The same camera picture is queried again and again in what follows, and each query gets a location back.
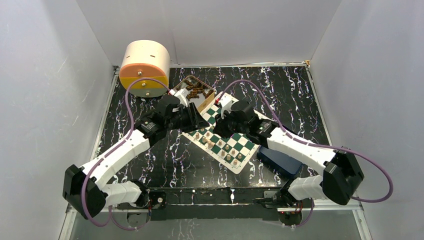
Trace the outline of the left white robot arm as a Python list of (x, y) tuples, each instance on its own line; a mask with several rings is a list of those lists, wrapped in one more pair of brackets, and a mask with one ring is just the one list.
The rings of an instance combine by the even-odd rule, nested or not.
[(189, 133), (208, 126), (194, 103), (184, 105), (179, 98), (165, 95), (120, 142), (81, 167), (69, 166), (64, 174), (62, 196), (86, 220), (112, 205), (131, 203), (144, 208), (149, 205), (150, 190), (143, 183), (133, 179), (109, 184), (109, 180), (136, 156), (164, 139), (169, 131)]

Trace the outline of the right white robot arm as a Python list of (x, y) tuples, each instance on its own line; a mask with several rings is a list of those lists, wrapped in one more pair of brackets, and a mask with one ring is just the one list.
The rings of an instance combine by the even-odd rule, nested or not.
[(295, 207), (304, 199), (328, 199), (346, 205), (364, 179), (355, 156), (346, 148), (332, 150), (316, 147), (311, 141), (290, 137), (270, 119), (259, 118), (245, 100), (216, 100), (221, 112), (215, 116), (213, 133), (222, 138), (244, 134), (256, 145), (283, 153), (311, 168), (315, 176), (296, 178), (286, 183), (279, 197), (288, 207)]

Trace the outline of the tan square tin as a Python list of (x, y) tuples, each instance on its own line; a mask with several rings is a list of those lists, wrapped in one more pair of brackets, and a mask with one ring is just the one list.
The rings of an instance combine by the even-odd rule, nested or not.
[(214, 90), (214, 93), (212, 93), (208, 98), (205, 98), (202, 94), (200, 94), (199, 98), (192, 98), (192, 99), (188, 99), (188, 103), (194, 103), (197, 110), (201, 113), (203, 110), (205, 110), (207, 108), (207, 106), (209, 106), (213, 100), (215, 99), (215, 95), (216, 95), (216, 90), (214, 88), (212, 88), (211, 86), (209, 86), (208, 84), (206, 84), (205, 82), (203, 82), (202, 80), (198, 79), (197, 77), (194, 77), (192, 75), (189, 75), (187, 77), (185, 77), (179, 84), (177, 84), (173, 90), (180, 90), (182, 88), (185, 88), (187, 85), (184, 83), (185, 80), (188, 80), (190, 82), (201, 82), (205, 85), (207, 85), (211, 90)]

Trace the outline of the dark blue tray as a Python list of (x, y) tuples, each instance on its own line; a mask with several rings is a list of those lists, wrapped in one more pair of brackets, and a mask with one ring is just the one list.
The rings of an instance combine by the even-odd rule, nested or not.
[(277, 150), (268, 149), (264, 146), (258, 148), (257, 158), (276, 170), (286, 178), (294, 179), (300, 172), (303, 164), (293, 157)]

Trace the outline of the pile of dark chess pieces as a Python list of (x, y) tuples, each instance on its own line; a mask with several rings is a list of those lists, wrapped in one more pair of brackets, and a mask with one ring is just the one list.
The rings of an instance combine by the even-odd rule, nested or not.
[(183, 82), (186, 84), (185, 89), (189, 91), (189, 93), (186, 95), (188, 100), (199, 99), (200, 94), (202, 94), (207, 99), (211, 94), (214, 93), (214, 90), (210, 89), (202, 82), (192, 82), (189, 80), (184, 80)]

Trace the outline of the green white chess board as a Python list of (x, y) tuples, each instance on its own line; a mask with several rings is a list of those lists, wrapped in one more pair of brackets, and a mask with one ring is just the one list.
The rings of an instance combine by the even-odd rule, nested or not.
[(259, 145), (240, 133), (234, 133), (229, 138), (222, 138), (214, 134), (215, 115), (220, 114), (221, 109), (214, 105), (214, 94), (207, 99), (201, 97), (200, 100), (195, 100), (194, 103), (198, 107), (201, 116), (209, 123), (209, 126), (184, 133), (183, 135), (233, 173), (239, 174), (254, 156)]

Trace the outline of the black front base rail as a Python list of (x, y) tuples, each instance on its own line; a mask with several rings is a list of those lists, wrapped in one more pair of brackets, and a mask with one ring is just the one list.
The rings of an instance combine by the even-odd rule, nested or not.
[(144, 207), (128, 203), (119, 210), (151, 211), (153, 221), (180, 219), (262, 219), (276, 221), (288, 205), (279, 187), (152, 188)]

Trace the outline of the cream round drawer box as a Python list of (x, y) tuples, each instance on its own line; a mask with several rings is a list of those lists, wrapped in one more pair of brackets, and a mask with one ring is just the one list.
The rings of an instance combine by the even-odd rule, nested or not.
[(168, 50), (153, 40), (136, 40), (128, 44), (119, 70), (121, 85), (127, 89), (135, 83), (129, 92), (141, 98), (155, 98), (163, 95), (169, 86), (171, 58)]

